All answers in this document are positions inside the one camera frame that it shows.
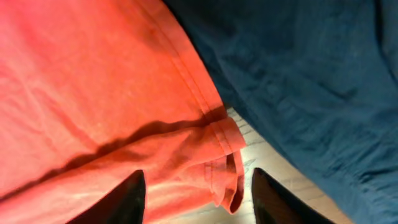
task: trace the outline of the red cloth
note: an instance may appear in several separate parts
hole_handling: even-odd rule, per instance
[[[244,140],[161,0],[0,1],[0,220],[65,223],[135,170],[145,221],[234,212]]]

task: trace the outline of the folded red fabric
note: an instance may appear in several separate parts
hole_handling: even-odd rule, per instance
[[[65,223],[135,170],[145,222],[234,212],[244,146],[161,0],[0,1],[0,220]]]

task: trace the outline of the navy garment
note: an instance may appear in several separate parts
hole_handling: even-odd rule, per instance
[[[165,0],[224,102],[356,223],[398,223],[398,1]]]

